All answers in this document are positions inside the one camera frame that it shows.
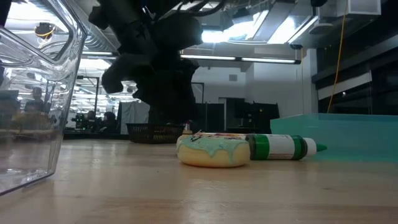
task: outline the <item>clear plastic container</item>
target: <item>clear plastic container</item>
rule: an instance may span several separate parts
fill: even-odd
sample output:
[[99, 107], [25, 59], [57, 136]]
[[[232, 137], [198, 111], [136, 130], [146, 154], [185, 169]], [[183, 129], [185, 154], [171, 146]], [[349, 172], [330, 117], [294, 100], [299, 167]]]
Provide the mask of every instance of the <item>clear plastic container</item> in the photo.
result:
[[12, 3], [0, 26], [0, 195], [55, 172], [85, 39], [65, 1]]
[[328, 150], [314, 159], [398, 162], [398, 116], [305, 114], [271, 121], [273, 134], [312, 138]]

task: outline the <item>donut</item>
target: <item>donut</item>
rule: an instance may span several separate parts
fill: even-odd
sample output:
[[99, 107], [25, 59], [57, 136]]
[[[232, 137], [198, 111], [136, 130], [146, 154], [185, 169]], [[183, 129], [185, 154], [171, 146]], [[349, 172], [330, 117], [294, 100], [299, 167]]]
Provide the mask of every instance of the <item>donut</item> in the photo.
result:
[[250, 148], [240, 136], [194, 134], [179, 139], [177, 156], [191, 166], [237, 167], [250, 161]]
[[183, 138], [191, 138], [192, 136], [207, 136], [207, 137], [218, 137], [218, 138], [223, 138], [223, 137], [234, 137], [234, 138], [240, 138], [242, 140], [246, 139], [245, 134], [235, 134], [235, 133], [196, 133], [196, 134], [183, 134], [177, 139], [177, 147], [181, 139]]

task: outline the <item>table surface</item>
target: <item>table surface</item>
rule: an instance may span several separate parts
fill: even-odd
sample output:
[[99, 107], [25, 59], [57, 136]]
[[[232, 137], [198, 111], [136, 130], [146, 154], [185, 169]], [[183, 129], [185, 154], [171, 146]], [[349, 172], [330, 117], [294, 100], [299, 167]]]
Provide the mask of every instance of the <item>table surface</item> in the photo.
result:
[[55, 175], [0, 197], [0, 223], [398, 223], [398, 166], [181, 164], [174, 145], [64, 141]]

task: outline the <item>black cable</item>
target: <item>black cable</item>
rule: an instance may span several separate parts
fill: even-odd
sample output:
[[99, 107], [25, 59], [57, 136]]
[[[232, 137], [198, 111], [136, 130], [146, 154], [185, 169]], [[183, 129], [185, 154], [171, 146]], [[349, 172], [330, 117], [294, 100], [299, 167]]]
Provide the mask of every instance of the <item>black cable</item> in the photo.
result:
[[189, 2], [189, 0], [184, 0], [183, 2], [181, 2], [181, 4], [178, 6], [177, 8], [177, 12], [181, 11], [181, 7], [185, 4], [187, 4]]
[[188, 12], [198, 12], [200, 9], [206, 6], [207, 3], [209, 3], [210, 0], [204, 0], [202, 2], [199, 2], [198, 4], [192, 6], [191, 8], [188, 9]]
[[220, 9], [222, 9], [225, 5], [225, 2], [226, 2], [226, 0], [221, 0], [220, 3], [218, 3], [218, 5], [216, 7], [214, 7], [213, 9], [207, 10], [207, 11], [203, 11], [203, 12], [184, 11], [184, 12], [179, 12], [179, 13], [189, 14], [189, 15], [195, 16], [195, 17], [209, 16], [209, 15], [212, 15], [212, 14], [218, 12]]

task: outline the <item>teal plastic tray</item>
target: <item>teal plastic tray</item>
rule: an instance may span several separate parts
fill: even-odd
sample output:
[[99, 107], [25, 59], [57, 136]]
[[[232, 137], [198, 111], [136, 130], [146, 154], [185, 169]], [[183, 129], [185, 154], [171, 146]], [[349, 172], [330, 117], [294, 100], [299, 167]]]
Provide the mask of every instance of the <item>teal plastic tray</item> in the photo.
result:
[[328, 147], [313, 159], [398, 162], [398, 116], [306, 114], [274, 119], [271, 130]]

